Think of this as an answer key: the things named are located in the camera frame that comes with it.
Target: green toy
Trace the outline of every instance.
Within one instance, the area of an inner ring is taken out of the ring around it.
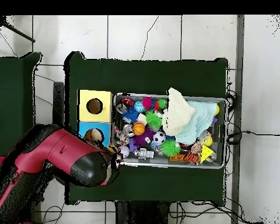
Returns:
[[[176,156],[180,153],[181,148],[180,146],[175,142],[175,140],[166,140],[162,144],[162,151],[166,156]]]
[[[153,129],[153,131],[158,131],[162,126],[162,119],[159,118],[154,112],[146,112],[146,122]]]
[[[167,100],[165,100],[165,99],[159,99],[157,102],[159,103],[159,107],[160,107],[161,109],[165,109],[165,108],[167,107]]]

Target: green cloth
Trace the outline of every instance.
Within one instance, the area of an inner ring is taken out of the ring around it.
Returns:
[[[224,58],[215,61],[119,61],[84,59],[72,52],[65,61],[69,75],[69,124],[76,128],[77,90],[104,90],[115,93],[165,95],[170,87],[183,96],[226,97]],[[223,204],[224,168],[187,169],[158,167],[120,168],[118,177],[108,186],[92,188],[71,185],[73,201],[191,201],[214,200]]]
[[[33,69],[40,53],[0,57],[0,156],[6,156],[34,124]]]

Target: yellow box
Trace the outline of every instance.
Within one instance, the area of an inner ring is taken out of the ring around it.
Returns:
[[[111,92],[95,90],[78,90],[79,120],[84,122],[111,122],[112,98]],[[99,114],[88,112],[87,103],[91,99],[99,99],[103,103],[103,109]]]

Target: blue toy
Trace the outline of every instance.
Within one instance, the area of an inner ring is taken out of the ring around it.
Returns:
[[[143,106],[140,100],[137,100],[134,104],[134,108],[137,112],[143,113],[145,111],[145,107]]]
[[[139,113],[133,107],[130,107],[127,113],[122,114],[122,120],[127,122],[128,124],[133,124],[137,122],[137,118]]]

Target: green spiky ball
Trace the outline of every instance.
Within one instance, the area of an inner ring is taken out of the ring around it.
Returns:
[[[176,146],[175,140],[166,140],[162,144],[162,151],[166,156],[176,156],[180,153],[181,148]]]
[[[154,131],[158,131],[162,126],[162,119],[152,111],[146,112],[146,122]]]

